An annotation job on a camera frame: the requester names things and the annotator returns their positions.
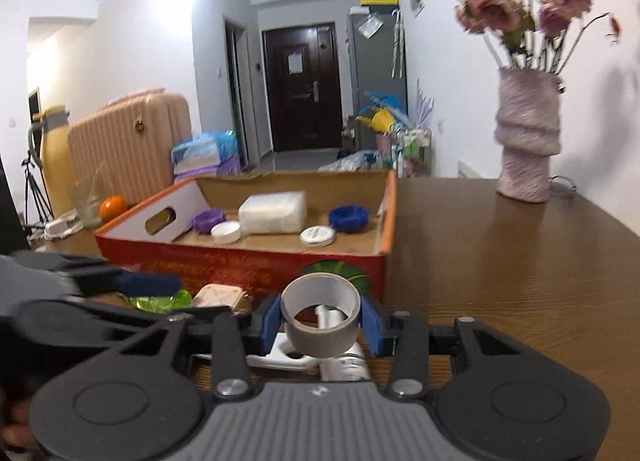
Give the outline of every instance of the suitcase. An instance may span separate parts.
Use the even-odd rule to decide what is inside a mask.
[[[91,182],[106,162],[113,193],[135,205],[173,184],[171,149],[190,137],[184,97],[147,91],[74,124],[68,144],[78,181]]]

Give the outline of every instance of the tripod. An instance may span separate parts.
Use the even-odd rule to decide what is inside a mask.
[[[28,234],[33,234],[35,230],[44,230],[47,221],[53,219],[53,210],[49,202],[48,196],[45,196],[36,182],[32,170],[36,168],[31,159],[31,155],[22,162],[24,168],[24,229]],[[29,224],[29,190],[33,196],[33,203],[38,212],[38,222]]]

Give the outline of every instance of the purple lid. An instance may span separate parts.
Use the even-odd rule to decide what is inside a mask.
[[[191,219],[191,224],[199,234],[206,235],[211,233],[211,229],[214,226],[220,224],[220,222],[225,221],[225,213],[218,208],[212,208],[210,210],[207,210],[206,212],[196,215],[193,219]]]

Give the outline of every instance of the cardboard box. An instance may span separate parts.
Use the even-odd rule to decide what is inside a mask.
[[[327,214],[355,204],[370,212],[359,234],[337,234],[332,245],[307,248],[299,235],[249,235],[215,247],[209,235],[191,229],[191,218],[212,206],[236,219],[253,194],[306,192],[307,226],[327,224]],[[206,284],[244,288],[260,300],[300,275],[337,273],[361,293],[382,299],[386,257],[396,220],[396,178],[385,172],[269,173],[190,178],[156,194],[96,232],[103,256],[138,271],[173,273],[196,294]]]

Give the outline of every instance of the white wall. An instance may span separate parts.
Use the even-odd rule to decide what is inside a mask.
[[[271,136],[262,72],[255,67],[260,63],[260,34],[250,0],[195,0],[193,57],[202,129],[231,130],[234,127],[226,69],[225,18],[247,31],[255,126],[259,152],[264,155],[271,150]]]
[[[338,66],[340,70],[340,93],[342,95],[342,117],[353,114],[349,50],[347,46],[347,17],[351,6],[358,0],[295,0],[258,9],[260,31],[297,25],[335,22],[338,44]]]
[[[572,177],[582,194],[640,233],[640,0],[593,1],[588,18],[612,11],[624,36],[612,46],[605,38],[608,22],[593,25],[563,73],[563,150],[552,158],[552,171]],[[463,34],[456,24],[454,0],[423,2],[424,11],[414,19],[408,0],[401,0],[408,92],[412,104],[420,78],[425,93],[436,98],[435,118],[444,122],[444,134],[436,134],[438,172],[455,176],[464,158],[495,177],[496,64],[482,39]]]
[[[0,156],[18,212],[24,210],[21,161],[30,126],[27,42],[30,18],[94,20],[95,0],[0,0]]]
[[[30,55],[30,86],[39,82],[42,107],[65,104],[77,121],[128,92],[165,87],[186,97],[199,132],[193,1],[100,1],[97,21],[75,40],[63,43],[64,28]]]

